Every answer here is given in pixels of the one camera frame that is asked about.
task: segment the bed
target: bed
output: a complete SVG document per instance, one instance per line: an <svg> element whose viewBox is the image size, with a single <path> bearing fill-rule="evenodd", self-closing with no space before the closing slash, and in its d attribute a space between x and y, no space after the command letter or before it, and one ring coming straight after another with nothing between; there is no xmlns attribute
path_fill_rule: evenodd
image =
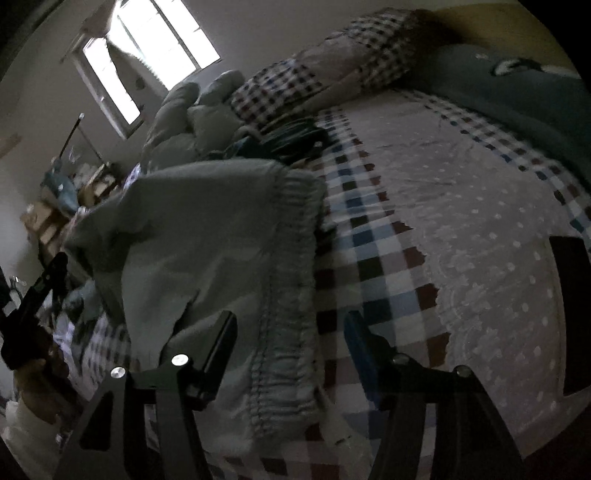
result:
<svg viewBox="0 0 591 480"><path fill-rule="evenodd" d="M363 22L355 25L364 31ZM269 70L260 78L267 82ZM302 85L316 93L314 82ZM249 103L245 92L235 97L240 105ZM289 108L265 109L251 123L272 129L312 108L282 105ZM559 391L559 295L544 246L552 234L579 236L591 248L591 197L582 183L498 121L400 85L321 109L315 119L330 134L330 145L304 166L327 186L314 309L330 420L249 455L209 451L214 478L367 478L386 417L367 401L344 341L351 310L426 367L469 365L522 456L544 446L591 401L588 390L569 398ZM82 396L113 367L133 368L125 325L113 327L104 314L76 374L73 330L61 317L55 339ZM429 476L435 432L429 410L418 478ZM338 441L344 436L350 442Z"/></svg>

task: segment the window frame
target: window frame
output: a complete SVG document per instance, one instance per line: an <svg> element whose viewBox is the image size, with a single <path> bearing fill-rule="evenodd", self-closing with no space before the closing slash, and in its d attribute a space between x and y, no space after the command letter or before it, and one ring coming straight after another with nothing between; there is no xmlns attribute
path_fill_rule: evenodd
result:
<svg viewBox="0 0 591 480"><path fill-rule="evenodd" d="M78 37L73 48L72 59L74 65L76 66L78 73L80 73L82 80L88 87L90 94L94 97L96 103L99 104L100 109L107 117L109 123L111 123L121 138L127 140L144 123L142 109L138 106L139 115L131 124L129 124L84 54L84 47L86 47L91 40L93 39L87 34L81 34Z"/></svg>
<svg viewBox="0 0 591 480"><path fill-rule="evenodd" d="M148 1L153 5L153 7L156 9L156 11L160 15L160 17L164 20L164 22L166 23L166 26L171 31L171 33L175 36L178 44L182 47L183 51L185 52L185 54L187 55L187 57L189 58L189 60L193 64L194 70L188 76L194 75L198 72L201 72L202 70L206 69L207 67L222 61L222 58L219 57L219 55L218 55L219 58L217 60L210 63L206 67L202 68L199 65L199 63L197 62L197 60L195 59L195 57L193 56L193 54L191 53L191 51L189 50L187 44L180 37L177 30L174 28L174 25L170 22L170 20L165 15L165 13L162 11L162 9L157 4L157 2L155 0L148 0ZM128 0L123 0L121 5L122 6L125 5L127 2L128 2ZM125 25L123 20L120 17L118 18L118 20L123 25L123 28L126 30L126 33L129 36L129 38L131 39L131 41L135 44L135 46L141 52L141 49L139 48L138 44L136 43L135 39L133 38L133 35L131 35L131 33L128 31L127 26ZM199 25L199 29L201 31L203 31L203 33L205 34L205 31L203 30L203 27L201 25ZM113 126L113 128L115 129L115 131L119 134L119 136L121 138L123 138L124 140L127 140L144 123L144 118L142 115L142 108L137 105L137 107L139 109L139 116L131 124L129 124L127 122L127 120L125 119L125 117L123 116L123 114L121 113L121 111L119 110L119 108L117 107L117 105L115 104L115 102L113 101L113 99L111 98L111 96L109 95L109 93L106 91L104 85L100 81L100 78L98 77L98 75L94 71L92 65L90 64L90 62L88 61L88 58L86 57L86 55L84 53L84 47L91 40L93 40L93 38L89 37L87 34L80 34L75 39L73 47L71 49L74 65L76 66L78 73L80 74L80 76L82 77L82 80L84 81L88 90L90 91L90 94L93 96L96 103L98 103L100 109L107 117L107 120L109 121L109 123Z"/></svg>

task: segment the black metal bracket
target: black metal bracket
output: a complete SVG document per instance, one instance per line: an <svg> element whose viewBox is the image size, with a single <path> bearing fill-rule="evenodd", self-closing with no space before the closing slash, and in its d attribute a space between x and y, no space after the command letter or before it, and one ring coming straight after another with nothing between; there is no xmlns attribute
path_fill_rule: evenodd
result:
<svg viewBox="0 0 591 480"><path fill-rule="evenodd" d="M176 355L162 366L131 373L111 371L70 436L54 480L140 480L148 477L144 406L155 404L167 480L211 480L193 410L215 399L238 325L223 312L210 334L211 349L195 365Z"/></svg>
<svg viewBox="0 0 591 480"><path fill-rule="evenodd" d="M525 478L509 430L469 367L424 368L372 334L359 312L348 314L344 334L367 398L390 412L370 480L416 478L427 403L437 405L432 480Z"/></svg>
<svg viewBox="0 0 591 480"><path fill-rule="evenodd" d="M65 278L68 257L58 253L41 277L27 290L20 307L8 316L0 310L0 333L4 339L1 355L10 370L16 370L35 358L48 358L53 338L39 327L37 312L43 305L49 292L54 299L62 299L66 294ZM50 362L46 366L46 378L57 392L70 405L77 403L77 394L63 378L52 374Z"/></svg>

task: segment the checkered blanket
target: checkered blanket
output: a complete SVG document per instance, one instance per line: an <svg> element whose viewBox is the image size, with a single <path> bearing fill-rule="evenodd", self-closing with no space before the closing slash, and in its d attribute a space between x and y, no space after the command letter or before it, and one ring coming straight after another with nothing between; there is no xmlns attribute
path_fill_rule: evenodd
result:
<svg viewBox="0 0 591 480"><path fill-rule="evenodd" d="M591 200L558 162L542 155L481 115L435 96L401 92L421 102L435 115L458 127L461 134L498 154L520 170L533 169L554 187L554 196L591 247ZM326 221L333 236L319 239L316 258L315 306L324 361L324 389L348 425L367 438L375 455L384 433L386 414L368 403L343 337L343 320L359 310L372 330L392 345L432 368L444 364L449 334L435 313L437 288L423 270L425 257L413 244L411 228L397 217L376 165L351 130L339 108L321 112L317 124L326 128L332 144L308 168L327 183ZM62 346L68 350L68 334ZM112 329L101 318L85 353L84 376L95 386L115 365L128 365L129 337L124 327ZM428 409L419 477L431 468L435 415ZM214 478L349 478L319 425L274 450L242 458L207 454Z"/></svg>

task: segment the screw head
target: screw head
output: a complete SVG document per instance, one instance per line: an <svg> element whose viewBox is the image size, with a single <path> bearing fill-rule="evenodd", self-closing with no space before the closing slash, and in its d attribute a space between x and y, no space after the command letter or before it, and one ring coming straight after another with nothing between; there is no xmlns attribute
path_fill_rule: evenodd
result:
<svg viewBox="0 0 591 480"><path fill-rule="evenodd" d="M185 365L188 361L189 361L189 357L187 355L182 354L182 353L180 355L175 355L172 359L173 365L176 365L177 367L181 367L182 365Z"/></svg>
<svg viewBox="0 0 591 480"><path fill-rule="evenodd" d="M458 365L456 367L456 373L462 378L468 378L470 375L472 375L472 370L466 365Z"/></svg>
<svg viewBox="0 0 591 480"><path fill-rule="evenodd" d="M111 376L113 378L123 378L125 376L125 368L115 367L113 370L111 370Z"/></svg>
<svg viewBox="0 0 591 480"><path fill-rule="evenodd" d="M397 353L396 355L394 355L394 358L392 358L392 363L394 365L406 365L408 364L408 361L410 359L408 358L408 356L404 355L404 353Z"/></svg>

